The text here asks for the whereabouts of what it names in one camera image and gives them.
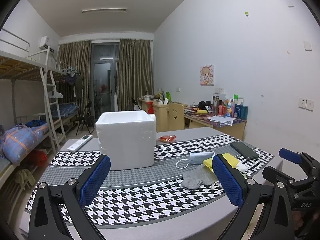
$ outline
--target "bolt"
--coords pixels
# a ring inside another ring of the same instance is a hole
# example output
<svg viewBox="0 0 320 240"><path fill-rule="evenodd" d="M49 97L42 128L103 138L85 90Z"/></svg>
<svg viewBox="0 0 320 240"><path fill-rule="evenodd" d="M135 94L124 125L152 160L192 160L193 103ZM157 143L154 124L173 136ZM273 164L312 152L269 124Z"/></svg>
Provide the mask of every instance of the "bolt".
<svg viewBox="0 0 320 240"><path fill-rule="evenodd" d="M73 185L73 184L75 184L76 183L76 179L69 179L68 180L68 184L69 185Z"/></svg>
<svg viewBox="0 0 320 240"><path fill-rule="evenodd" d="M247 183L248 183L249 185L253 185L253 184L255 184L256 182L255 182L254 179L247 179Z"/></svg>
<svg viewBox="0 0 320 240"><path fill-rule="evenodd" d="M44 188L45 187L45 182L40 183L39 188Z"/></svg>
<svg viewBox="0 0 320 240"><path fill-rule="evenodd" d="M277 186L278 186L279 188L283 188L283 187L284 187L284 185L283 185L282 182L278 182L278 183L277 183Z"/></svg>

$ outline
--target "picture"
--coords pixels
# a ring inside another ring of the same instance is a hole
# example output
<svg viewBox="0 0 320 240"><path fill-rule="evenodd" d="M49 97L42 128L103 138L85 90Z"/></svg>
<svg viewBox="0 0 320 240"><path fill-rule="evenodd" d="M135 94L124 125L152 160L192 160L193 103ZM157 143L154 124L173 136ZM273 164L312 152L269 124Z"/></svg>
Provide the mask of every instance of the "picture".
<svg viewBox="0 0 320 240"><path fill-rule="evenodd" d="M213 65L200 68L200 85L213 85Z"/></svg>

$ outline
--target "remote control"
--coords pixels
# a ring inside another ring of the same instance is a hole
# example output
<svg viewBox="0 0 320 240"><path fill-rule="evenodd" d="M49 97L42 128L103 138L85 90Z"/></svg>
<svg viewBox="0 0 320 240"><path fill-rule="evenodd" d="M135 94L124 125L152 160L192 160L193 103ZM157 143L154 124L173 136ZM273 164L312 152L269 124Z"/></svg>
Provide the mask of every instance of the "remote control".
<svg viewBox="0 0 320 240"><path fill-rule="evenodd" d="M93 137L93 135L85 135L85 136L83 136L81 139L77 140L73 145L71 145L68 148L68 150L70 152L76 152L80 147L85 145L92 137Z"/></svg>

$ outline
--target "blue textured pad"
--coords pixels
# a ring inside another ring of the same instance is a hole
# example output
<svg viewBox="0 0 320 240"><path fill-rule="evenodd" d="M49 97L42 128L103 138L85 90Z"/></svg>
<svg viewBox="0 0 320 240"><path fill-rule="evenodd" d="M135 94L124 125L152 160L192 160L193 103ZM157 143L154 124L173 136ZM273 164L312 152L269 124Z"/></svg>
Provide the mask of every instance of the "blue textured pad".
<svg viewBox="0 0 320 240"><path fill-rule="evenodd" d="M102 183L109 174L110 167L110 158L108 156L105 156L98 167L91 174L89 179L86 181L84 186L81 188L79 203L82 208L84 208L85 206L89 206L92 203Z"/></svg>
<svg viewBox="0 0 320 240"><path fill-rule="evenodd" d="M231 204L241 207L244 202L242 189L218 155L212 159L212 169Z"/></svg>
<svg viewBox="0 0 320 240"><path fill-rule="evenodd" d="M302 162L301 156L299 154L284 148L279 151L279 156L295 164L299 164Z"/></svg>

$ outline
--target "white foam box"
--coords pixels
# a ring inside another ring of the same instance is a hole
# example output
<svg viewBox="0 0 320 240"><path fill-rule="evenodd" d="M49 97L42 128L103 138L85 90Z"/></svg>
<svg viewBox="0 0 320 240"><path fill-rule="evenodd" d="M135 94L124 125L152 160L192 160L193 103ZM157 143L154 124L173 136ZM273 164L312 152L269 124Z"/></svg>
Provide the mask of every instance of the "white foam box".
<svg viewBox="0 0 320 240"><path fill-rule="evenodd" d="M153 165L156 120L145 111L103 113L96 129L100 152L109 156L112 171Z"/></svg>

